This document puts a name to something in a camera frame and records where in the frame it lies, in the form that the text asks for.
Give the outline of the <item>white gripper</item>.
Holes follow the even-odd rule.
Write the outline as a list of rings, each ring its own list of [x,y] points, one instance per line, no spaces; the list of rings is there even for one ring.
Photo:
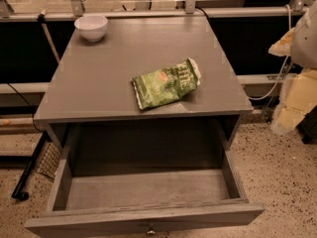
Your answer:
[[[317,70],[310,69],[317,68],[317,3],[268,52],[277,57],[291,54],[293,63],[307,67],[299,74],[288,74],[282,84],[270,130],[284,135],[293,131],[317,106]]]

